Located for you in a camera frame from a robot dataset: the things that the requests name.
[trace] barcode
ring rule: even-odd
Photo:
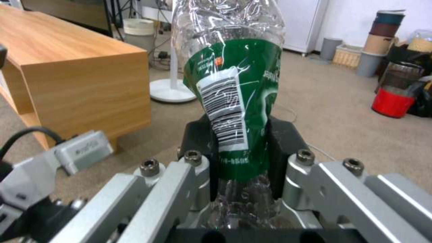
[[[248,149],[237,68],[216,72],[197,83],[204,109],[216,133],[219,151]]]

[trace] wooden furniture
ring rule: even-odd
[[[42,125],[64,138],[103,130],[115,145],[119,136],[150,124],[145,50],[5,5],[0,43],[8,48],[0,93],[27,126]],[[45,149],[54,145],[35,135]]]

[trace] beige carpet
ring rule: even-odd
[[[407,115],[387,118],[370,109],[376,78],[364,78],[335,65],[284,52],[280,89],[273,115],[293,120],[305,141],[337,159],[361,159],[369,173],[398,172],[432,193],[432,120]],[[151,70],[150,80],[168,72]],[[152,102],[152,125],[121,137],[118,154],[79,173],[57,175],[54,198],[69,201],[91,197],[115,173],[132,172],[140,161],[155,156],[168,164],[175,159],[185,125],[203,110],[198,101],[170,105]],[[0,144],[24,128],[14,111],[0,98]],[[6,159],[16,163],[42,151],[32,136],[20,139]],[[326,157],[315,152],[321,161]]]

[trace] white fan stand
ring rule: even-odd
[[[175,0],[173,1],[172,9],[175,9]],[[192,93],[182,82],[177,79],[177,55],[175,49],[171,45],[171,62],[170,62],[170,78],[159,79],[150,82],[150,97],[152,99],[168,102],[168,103],[182,103],[196,99],[197,97]]]

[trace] plastic bottle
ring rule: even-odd
[[[266,124],[284,26],[274,0],[178,1],[172,43],[218,138],[219,193],[206,227],[272,227]]]

